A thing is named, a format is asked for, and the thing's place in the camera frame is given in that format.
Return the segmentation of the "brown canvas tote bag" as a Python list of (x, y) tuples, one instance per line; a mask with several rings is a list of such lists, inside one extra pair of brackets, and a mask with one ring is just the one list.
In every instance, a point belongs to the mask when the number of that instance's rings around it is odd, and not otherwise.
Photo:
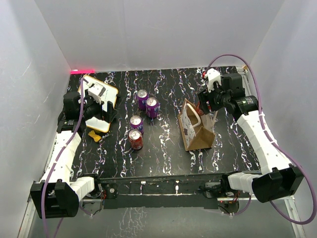
[(216, 117), (217, 113), (205, 115), (193, 103), (184, 100), (178, 122), (186, 151), (212, 148)]

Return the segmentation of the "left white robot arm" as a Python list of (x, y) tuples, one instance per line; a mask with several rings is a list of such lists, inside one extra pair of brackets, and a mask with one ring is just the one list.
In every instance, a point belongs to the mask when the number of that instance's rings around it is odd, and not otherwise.
[(40, 218), (75, 217), (79, 202), (88, 194), (96, 198), (102, 193), (96, 174), (70, 181), (71, 167), (80, 145), (86, 121), (92, 118), (112, 122), (118, 91), (106, 90), (103, 95), (72, 91), (63, 96), (63, 110), (58, 118), (56, 142), (50, 164), (40, 182), (32, 184), (30, 195)]

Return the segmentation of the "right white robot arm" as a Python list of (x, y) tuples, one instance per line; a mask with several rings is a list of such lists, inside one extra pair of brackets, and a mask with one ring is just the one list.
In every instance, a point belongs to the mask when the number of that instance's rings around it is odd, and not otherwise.
[(228, 197), (239, 190), (255, 195), (261, 203), (295, 194), (303, 180), (300, 169), (277, 150), (266, 136), (255, 96), (247, 96), (242, 76), (238, 73), (221, 75), (209, 69), (203, 73), (208, 87), (198, 94), (200, 110), (204, 114), (225, 108), (242, 128), (259, 160), (261, 174), (230, 172), (221, 178), (221, 192)]

